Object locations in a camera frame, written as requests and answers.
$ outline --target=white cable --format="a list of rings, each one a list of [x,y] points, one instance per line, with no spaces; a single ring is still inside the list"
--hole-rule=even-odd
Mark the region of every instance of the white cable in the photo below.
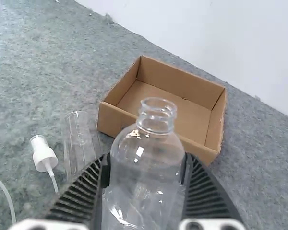
[[[2,181],[0,180],[0,187],[3,190],[6,199],[8,200],[9,206],[10,206],[10,211],[11,211],[11,217],[12,217],[12,224],[16,224],[16,215],[15,215],[15,209],[14,209],[14,205],[11,199],[11,196],[9,194],[9,191],[6,189],[6,187],[4,186],[4,184],[2,183]]]
[[[56,178],[54,178],[54,176],[51,176],[50,178],[51,178],[52,183],[53,183],[54,191],[57,193],[59,191],[59,189],[58,189],[58,185],[56,182]]]

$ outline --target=plastic cylinder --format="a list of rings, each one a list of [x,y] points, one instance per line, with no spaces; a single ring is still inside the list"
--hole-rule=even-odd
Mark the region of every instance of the plastic cylinder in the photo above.
[[[92,135],[88,126],[88,113],[74,111],[64,117],[62,136],[64,143],[64,166],[67,179],[76,175],[85,165],[101,154],[99,138],[94,123]]]

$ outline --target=gray carpet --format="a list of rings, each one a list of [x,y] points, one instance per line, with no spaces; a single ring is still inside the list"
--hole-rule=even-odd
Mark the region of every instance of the gray carpet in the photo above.
[[[210,169],[249,229],[288,230],[288,117],[72,0],[0,0],[0,179],[18,220],[38,217],[53,195],[48,175],[34,168],[31,136],[47,137],[62,186],[61,116],[81,109],[94,121],[141,54],[226,86],[224,143]],[[112,139],[102,141],[109,150]],[[10,223],[0,190],[0,230]]]

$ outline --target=clear plastic bottle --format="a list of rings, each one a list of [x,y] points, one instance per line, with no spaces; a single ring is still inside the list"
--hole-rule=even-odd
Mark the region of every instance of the clear plastic bottle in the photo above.
[[[184,157],[183,145],[173,131],[176,112],[168,100],[146,98],[136,123],[114,140],[102,230],[166,228]]]

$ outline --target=box flap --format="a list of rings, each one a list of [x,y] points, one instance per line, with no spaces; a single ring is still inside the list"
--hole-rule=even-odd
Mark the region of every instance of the box flap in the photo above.
[[[138,73],[140,62],[141,58],[139,57],[136,62],[134,62],[133,65],[130,67],[125,76],[120,79],[120,81],[112,88],[112,90],[110,90],[110,92],[104,99],[105,102],[112,105],[117,105],[117,103],[121,100],[124,94],[134,83]]]
[[[97,130],[116,137],[125,127],[135,123],[136,116],[107,102],[99,105]]]
[[[142,56],[137,79],[212,110],[224,87]]]
[[[221,93],[212,109],[205,145],[218,153],[221,151],[223,139],[224,113],[226,104],[226,91]]]

